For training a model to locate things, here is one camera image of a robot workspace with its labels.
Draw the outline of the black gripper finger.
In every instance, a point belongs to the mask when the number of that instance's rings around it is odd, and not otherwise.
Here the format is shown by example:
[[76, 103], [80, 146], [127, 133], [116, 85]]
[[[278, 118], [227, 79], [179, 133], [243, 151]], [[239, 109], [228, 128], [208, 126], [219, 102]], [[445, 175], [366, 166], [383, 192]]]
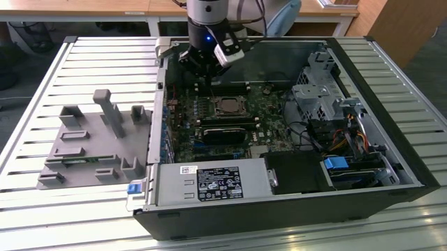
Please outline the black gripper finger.
[[211, 84], [214, 57], [210, 52], [188, 49], [180, 54], [179, 63], [196, 78], [203, 79], [206, 85]]
[[222, 65], [210, 65], [210, 85], [218, 81], [228, 69], [230, 66], [223, 67]]

